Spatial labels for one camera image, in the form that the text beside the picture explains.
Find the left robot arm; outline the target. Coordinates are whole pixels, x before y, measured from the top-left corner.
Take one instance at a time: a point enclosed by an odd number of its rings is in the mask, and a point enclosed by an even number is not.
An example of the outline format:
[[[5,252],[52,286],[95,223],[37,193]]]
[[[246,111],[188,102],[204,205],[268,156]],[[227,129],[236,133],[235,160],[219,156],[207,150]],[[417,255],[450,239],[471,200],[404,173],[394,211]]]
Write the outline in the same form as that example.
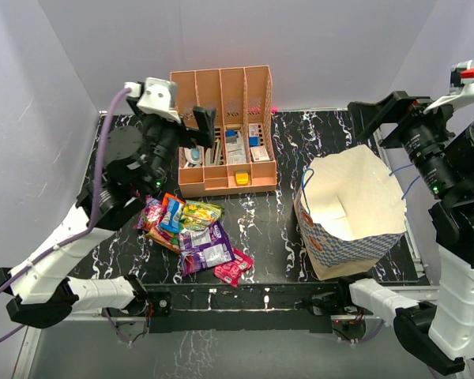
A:
[[[139,113],[138,128],[112,127],[113,116],[107,114],[92,183],[34,253],[14,268],[0,268],[0,291],[12,297],[6,305],[11,321],[49,328],[79,311],[145,312],[149,295],[135,275],[81,280],[69,274],[145,207],[146,196],[160,193],[178,148],[213,146],[216,110],[194,107],[193,115],[194,129],[158,113]]]

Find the blue checkered paper bag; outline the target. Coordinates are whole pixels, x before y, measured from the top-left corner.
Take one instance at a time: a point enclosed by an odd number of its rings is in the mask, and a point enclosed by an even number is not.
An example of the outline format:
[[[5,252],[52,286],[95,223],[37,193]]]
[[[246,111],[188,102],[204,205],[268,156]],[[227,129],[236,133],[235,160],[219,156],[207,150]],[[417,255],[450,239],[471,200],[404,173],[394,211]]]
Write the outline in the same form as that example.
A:
[[[294,209],[319,280],[368,272],[407,231],[404,192],[366,145],[314,158]]]

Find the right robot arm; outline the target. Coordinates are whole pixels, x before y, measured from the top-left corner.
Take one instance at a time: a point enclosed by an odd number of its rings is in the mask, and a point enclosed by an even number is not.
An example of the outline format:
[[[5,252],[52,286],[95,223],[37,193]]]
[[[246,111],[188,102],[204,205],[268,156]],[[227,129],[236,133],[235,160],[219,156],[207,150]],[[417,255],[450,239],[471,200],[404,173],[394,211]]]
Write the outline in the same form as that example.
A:
[[[474,361],[474,122],[462,133],[446,128],[451,100],[393,92],[377,103],[351,102],[353,126],[366,140],[384,124],[393,131],[382,148],[403,148],[435,198],[429,214],[441,260],[436,302],[399,295],[360,278],[337,292],[345,313],[371,311],[393,326],[401,346],[441,375]]]

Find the purple snack packet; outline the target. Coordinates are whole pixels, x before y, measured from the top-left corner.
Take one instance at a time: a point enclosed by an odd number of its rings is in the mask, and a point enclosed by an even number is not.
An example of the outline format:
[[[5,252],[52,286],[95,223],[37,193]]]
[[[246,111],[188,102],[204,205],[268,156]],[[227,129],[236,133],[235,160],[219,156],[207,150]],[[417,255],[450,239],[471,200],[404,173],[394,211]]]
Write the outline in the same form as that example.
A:
[[[230,238],[219,221],[203,231],[179,233],[182,276],[226,264],[235,259]]]

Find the purple Fox's candy bag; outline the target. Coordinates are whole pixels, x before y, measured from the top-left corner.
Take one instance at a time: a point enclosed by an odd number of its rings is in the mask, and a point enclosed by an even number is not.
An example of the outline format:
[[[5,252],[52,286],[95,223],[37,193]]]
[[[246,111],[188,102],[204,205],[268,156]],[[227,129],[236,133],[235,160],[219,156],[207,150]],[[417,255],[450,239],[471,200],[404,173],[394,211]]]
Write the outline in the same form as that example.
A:
[[[145,198],[145,207],[139,213],[134,229],[151,231],[156,228],[164,217],[166,206],[159,200],[149,195]]]

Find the small pink snack packet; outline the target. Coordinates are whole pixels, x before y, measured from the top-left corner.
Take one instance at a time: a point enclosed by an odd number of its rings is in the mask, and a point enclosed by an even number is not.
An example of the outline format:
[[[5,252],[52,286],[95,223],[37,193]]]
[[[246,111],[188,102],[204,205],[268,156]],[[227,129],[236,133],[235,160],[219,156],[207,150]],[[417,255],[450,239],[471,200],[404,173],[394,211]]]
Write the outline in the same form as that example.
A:
[[[241,250],[233,248],[235,259],[213,269],[214,276],[232,287],[239,285],[240,276],[249,271],[254,265],[254,259]]]

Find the blue snack box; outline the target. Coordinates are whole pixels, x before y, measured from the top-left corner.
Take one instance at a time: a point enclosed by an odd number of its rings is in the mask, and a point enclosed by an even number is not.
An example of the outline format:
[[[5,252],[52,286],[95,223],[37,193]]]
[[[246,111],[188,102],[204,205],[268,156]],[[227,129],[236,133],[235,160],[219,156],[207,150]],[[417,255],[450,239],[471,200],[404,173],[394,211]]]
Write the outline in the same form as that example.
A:
[[[166,211],[160,221],[160,227],[163,230],[173,234],[178,234],[181,231],[180,218],[184,205],[179,199],[173,197],[167,199]]]

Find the green snack packet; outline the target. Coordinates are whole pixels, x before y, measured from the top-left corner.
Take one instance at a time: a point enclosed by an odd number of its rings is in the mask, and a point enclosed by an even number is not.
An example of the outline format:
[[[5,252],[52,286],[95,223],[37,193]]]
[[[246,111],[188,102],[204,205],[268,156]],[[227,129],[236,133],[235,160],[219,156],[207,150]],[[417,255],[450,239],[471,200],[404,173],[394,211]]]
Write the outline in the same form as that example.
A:
[[[202,201],[186,200],[180,223],[189,231],[203,231],[218,221],[224,214],[224,209]]]

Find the orange Fox's candy bag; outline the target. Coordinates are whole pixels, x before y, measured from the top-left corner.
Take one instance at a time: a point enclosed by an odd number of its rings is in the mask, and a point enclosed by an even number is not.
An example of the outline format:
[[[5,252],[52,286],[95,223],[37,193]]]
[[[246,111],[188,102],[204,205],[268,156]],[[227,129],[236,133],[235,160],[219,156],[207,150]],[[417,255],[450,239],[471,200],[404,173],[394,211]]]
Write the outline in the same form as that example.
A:
[[[163,247],[169,249],[170,251],[180,254],[180,246],[178,235],[167,232],[160,227],[160,224],[156,228],[153,228],[151,231],[147,232],[146,234],[158,244],[162,245]]]

